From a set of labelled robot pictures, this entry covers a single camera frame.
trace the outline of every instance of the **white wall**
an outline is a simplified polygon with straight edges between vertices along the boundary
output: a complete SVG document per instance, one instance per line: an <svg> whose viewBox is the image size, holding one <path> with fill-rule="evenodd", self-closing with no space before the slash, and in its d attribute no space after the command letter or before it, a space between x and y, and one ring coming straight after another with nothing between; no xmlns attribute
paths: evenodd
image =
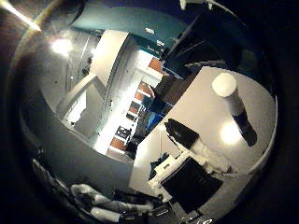
<svg viewBox="0 0 299 224"><path fill-rule="evenodd" d="M90 71L98 75L105 86L127 36L125 32L106 30L95 49Z"/></svg>

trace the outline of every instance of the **light fixture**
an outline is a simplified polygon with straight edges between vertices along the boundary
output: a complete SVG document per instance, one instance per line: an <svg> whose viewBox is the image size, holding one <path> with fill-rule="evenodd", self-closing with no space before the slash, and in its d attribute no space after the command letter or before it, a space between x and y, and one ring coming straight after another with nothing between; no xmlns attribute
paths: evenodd
<svg viewBox="0 0 299 224"><path fill-rule="evenodd" d="M0 7L6 9L7 11L11 12L12 14L16 15L20 20L27 23L32 29L36 31L41 31L40 27L32 22L30 19L22 15L14 6L12 6L8 0L0 0Z"/></svg>
<svg viewBox="0 0 299 224"><path fill-rule="evenodd" d="M95 49L91 49L91 54L94 56L94 54L95 54Z"/></svg>
<svg viewBox="0 0 299 224"><path fill-rule="evenodd" d="M73 46L70 40L59 38L52 43L51 48L55 53L68 57L68 53L72 50Z"/></svg>
<svg viewBox="0 0 299 224"><path fill-rule="evenodd" d="M148 32L148 33L150 33L152 35L155 34L155 31L153 29L148 28L148 27L146 27L146 32Z"/></svg>
<svg viewBox="0 0 299 224"><path fill-rule="evenodd" d="M157 45L158 46L164 46L164 42L162 42L161 40L157 40Z"/></svg>
<svg viewBox="0 0 299 224"><path fill-rule="evenodd" d="M236 123L232 120L223 125L221 129L221 139L227 145L233 145L242 138Z"/></svg>

